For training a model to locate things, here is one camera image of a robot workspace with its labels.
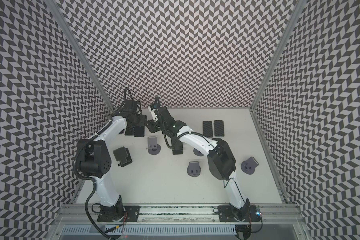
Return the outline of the phone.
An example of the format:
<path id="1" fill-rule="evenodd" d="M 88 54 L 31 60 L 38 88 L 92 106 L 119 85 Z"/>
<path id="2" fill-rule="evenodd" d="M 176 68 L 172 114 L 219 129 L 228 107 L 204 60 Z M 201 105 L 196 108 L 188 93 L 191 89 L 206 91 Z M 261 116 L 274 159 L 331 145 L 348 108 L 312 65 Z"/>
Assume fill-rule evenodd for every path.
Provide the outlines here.
<path id="1" fill-rule="evenodd" d="M 143 138 L 145 136 L 145 127 L 144 126 L 135 126 L 134 127 L 134 137 Z"/>
<path id="2" fill-rule="evenodd" d="M 206 138 L 212 138 L 214 136 L 212 121 L 203 121 L 202 127 L 203 127 L 203 135 Z"/>
<path id="3" fill-rule="evenodd" d="M 133 136 L 134 132 L 135 132 L 135 130 L 133 127 L 127 127 L 125 129 L 125 136 Z"/>
<path id="4" fill-rule="evenodd" d="M 215 128 L 215 137 L 224 137 L 225 136 L 224 121 L 214 120 L 214 128 Z"/>

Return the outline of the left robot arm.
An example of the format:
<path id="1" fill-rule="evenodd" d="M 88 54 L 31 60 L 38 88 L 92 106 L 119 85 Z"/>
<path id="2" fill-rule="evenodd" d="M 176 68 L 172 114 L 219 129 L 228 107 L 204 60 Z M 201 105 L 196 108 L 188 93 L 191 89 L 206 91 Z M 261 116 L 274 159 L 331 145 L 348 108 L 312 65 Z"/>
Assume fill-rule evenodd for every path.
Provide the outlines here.
<path id="1" fill-rule="evenodd" d="M 122 105 L 111 113 L 104 127 L 91 138 L 77 143 L 78 151 L 73 170 L 80 179 L 94 183 L 100 198 L 99 218 L 102 222 L 120 222 L 126 215 L 122 197 L 117 193 L 112 177 L 108 174 L 112 158 L 107 144 L 122 132 L 127 136 L 144 137 L 146 118 L 141 102 L 124 100 Z"/>

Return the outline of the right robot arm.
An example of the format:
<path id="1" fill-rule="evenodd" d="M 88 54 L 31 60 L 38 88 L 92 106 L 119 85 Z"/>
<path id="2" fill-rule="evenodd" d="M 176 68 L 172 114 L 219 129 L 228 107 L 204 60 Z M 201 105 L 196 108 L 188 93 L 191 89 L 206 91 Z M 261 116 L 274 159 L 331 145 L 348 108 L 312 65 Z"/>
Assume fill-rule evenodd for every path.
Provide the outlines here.
<path id="1" fill-rule="evenodd" d="M 236 159 L 229 144 L 222 139 L 209 139 L 186 123 L 176 121 L 166 107 L 160 106 L 159 100 L 151 104 L 148 110 L 153 118 L 146 123 L 149 131 L 161 131 L 167 147 L 172 150 L 181 142 L 207 157 L 210 173 L 223 182 L 234 218 L 240 222 L 248 219 L 251 203 L 237 182 Z"/>

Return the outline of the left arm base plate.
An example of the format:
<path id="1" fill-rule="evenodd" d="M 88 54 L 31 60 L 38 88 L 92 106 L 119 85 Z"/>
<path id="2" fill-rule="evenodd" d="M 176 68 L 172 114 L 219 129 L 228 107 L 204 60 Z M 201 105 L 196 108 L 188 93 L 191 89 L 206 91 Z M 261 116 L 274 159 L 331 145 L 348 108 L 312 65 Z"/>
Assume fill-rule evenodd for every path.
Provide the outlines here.
<path id="1" fill-rule="evenodd" d="M 98 222 L 104 223 L 122 223 L 122 222 L 137 222 L 140 214 L 140 206 L 112 206 L 106 207 L 100 205 L 100 213 L 98 215 Z"/>

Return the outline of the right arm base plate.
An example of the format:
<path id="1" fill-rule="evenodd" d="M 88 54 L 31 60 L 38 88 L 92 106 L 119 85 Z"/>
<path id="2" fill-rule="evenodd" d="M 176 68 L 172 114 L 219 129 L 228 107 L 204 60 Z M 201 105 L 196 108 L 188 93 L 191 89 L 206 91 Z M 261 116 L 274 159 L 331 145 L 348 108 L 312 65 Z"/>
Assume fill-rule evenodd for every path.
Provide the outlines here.
<path id="1" fill-rule="evenodd" d="M 214 209 L 214 213 L 218 214 L 220 222 L 261 222 L 262 213 L 256 205 L 250 206 L 249 213 L 245 214 L 243 220 L 239 220 L 234 216 L 230 205 L 220 205 Z"/>

